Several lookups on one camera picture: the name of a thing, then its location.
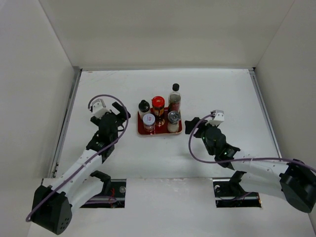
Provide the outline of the silver lid white shaker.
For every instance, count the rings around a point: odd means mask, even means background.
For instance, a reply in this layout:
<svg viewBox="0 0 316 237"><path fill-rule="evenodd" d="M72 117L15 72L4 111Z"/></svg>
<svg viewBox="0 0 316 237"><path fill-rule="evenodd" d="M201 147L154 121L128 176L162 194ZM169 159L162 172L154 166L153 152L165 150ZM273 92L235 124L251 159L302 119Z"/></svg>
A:
<svg viewBox="0 0 316 237"><path fill-rule="evenodd" d="M181 115L177 111L171 111L168 113L168 125L167 129L170 133L176 133L179 130L179 121L181 119Z"/></svg>

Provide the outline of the black cap white bottle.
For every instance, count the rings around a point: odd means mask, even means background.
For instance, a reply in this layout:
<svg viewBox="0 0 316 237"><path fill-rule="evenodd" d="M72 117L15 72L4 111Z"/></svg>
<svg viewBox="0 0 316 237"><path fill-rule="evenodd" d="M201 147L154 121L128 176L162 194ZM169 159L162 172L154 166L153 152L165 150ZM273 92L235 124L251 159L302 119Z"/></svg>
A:
<svg viewBox="0 0 316 237"><path fill-rule="evenodd" d="M147 102L146 100L142 100L138 104L138 114L140 116L140 119L143 119L144 115L150 114L150 113L151 113L151 108L150 108L149 102Z"/></svg>

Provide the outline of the white lid paste jar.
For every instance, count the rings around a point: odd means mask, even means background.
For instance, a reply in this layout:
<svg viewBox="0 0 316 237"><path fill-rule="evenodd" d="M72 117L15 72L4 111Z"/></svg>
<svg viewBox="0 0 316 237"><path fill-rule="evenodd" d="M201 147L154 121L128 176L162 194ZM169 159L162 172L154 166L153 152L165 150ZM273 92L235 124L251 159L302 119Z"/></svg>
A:
<svg viewBox="0 0 316 237"><path fill-rule="evenodd" d="M155 130L156 118L153 114L145 114L143 116L144 130L148 133L152 133Z"/></svg>

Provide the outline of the tall dark sauce bottle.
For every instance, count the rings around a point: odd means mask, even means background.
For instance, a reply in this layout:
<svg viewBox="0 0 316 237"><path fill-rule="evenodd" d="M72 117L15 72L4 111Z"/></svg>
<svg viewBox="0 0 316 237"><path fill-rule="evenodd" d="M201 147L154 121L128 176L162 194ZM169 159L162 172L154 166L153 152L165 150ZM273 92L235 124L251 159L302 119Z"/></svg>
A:
<svg viewBox="0 0 316 237"><path fill-rule="evenodd" d="M168 111L177 111L180 112L181 105L181 94L179 92L180 85L174 83L172 86L172 92L168 97Z"/></svg>

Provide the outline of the red lid chili sauce jar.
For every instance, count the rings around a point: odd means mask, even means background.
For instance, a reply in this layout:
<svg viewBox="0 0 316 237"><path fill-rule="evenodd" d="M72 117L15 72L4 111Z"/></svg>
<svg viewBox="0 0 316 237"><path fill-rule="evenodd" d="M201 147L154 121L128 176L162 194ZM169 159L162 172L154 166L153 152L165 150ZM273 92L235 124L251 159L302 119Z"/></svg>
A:
<svg viewBox="0 0 316 237"><path fill-rule="evenodd" d="M165 99L163 97L155 96L152 99L153 114L156 118L157 126L163 126L164 124L164 106Z"/></svg>

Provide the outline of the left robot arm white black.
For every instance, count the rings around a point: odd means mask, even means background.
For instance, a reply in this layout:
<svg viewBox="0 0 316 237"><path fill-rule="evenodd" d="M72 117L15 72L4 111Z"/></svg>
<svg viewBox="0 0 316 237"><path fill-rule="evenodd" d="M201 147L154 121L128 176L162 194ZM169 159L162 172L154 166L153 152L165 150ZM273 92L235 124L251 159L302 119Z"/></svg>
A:
<svg viewBox="0 0 316 237"><path fill-rule="evenodd" d="M40 185L33 198L32 210L26 222L33 222L59 235L69 226L73 214L98 195L107 196L111 191L111 178L98 168L114 151L115 144L125 133L130 114L120 100L112 106L115 114L106 108L102 99L90 101L90 119L98 130L77 161L48 186Z"/></svg>

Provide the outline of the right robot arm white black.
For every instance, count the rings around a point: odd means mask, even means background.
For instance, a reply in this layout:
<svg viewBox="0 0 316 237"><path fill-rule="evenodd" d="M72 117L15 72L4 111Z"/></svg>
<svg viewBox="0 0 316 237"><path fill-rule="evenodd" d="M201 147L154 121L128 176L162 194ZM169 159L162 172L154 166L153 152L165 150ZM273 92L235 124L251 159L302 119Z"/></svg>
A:
<svg viewBox="0 0 316 237"><path fill-rule="evenodd" d="M311 213L316 203L316 170L297 159L253 158L227 143L214 118L185 121L185 133L200 138L212 164L234 171L229 190L263 193L287 201L295 209Z"/></svg>

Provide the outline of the red rectangular tray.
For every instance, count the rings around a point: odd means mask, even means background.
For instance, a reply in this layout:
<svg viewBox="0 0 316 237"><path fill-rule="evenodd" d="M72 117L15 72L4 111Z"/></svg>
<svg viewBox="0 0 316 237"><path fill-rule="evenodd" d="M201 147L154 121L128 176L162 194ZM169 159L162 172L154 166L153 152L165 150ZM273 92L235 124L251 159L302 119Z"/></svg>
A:
<svg viewBox="0 0 316 237"><path fill-rule="evenodd" d="M179 129L175 133L170 133L167 129L168 127L168 107L164 108L164 124L162 126L155 125L155 130L151 133L147 132L144 128L143 121L140 118L139 112L137 112L137 131L139 135L172 135L180 134L183 130L182 121L179 121Z"/></svg>

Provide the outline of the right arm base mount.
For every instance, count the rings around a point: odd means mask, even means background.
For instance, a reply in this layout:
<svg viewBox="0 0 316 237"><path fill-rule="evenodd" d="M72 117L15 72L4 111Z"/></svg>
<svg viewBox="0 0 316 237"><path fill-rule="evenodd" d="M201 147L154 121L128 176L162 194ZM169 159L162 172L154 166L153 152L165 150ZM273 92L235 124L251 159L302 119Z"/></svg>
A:
<svg viewBox="0 0 316 237"><path fill-rule="evenodd" d="M216 178L212 180L217 208L261 208L259 194L246 192L241 187L240 182L243 175L244 172L236 171L231 178Z"/></svg>

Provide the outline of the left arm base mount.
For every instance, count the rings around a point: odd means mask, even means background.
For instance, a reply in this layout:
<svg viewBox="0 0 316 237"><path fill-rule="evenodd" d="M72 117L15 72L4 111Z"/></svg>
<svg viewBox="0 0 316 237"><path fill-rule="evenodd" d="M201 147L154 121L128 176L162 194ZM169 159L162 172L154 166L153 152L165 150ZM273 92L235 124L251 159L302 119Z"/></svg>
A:
<svg viewBox="0 0 316 237"><path fill-rule="evenodd" d="M126 179L112 179L101 171L94 171L90 176L101 181L103 187L81 208L125 208Z"/></svg>

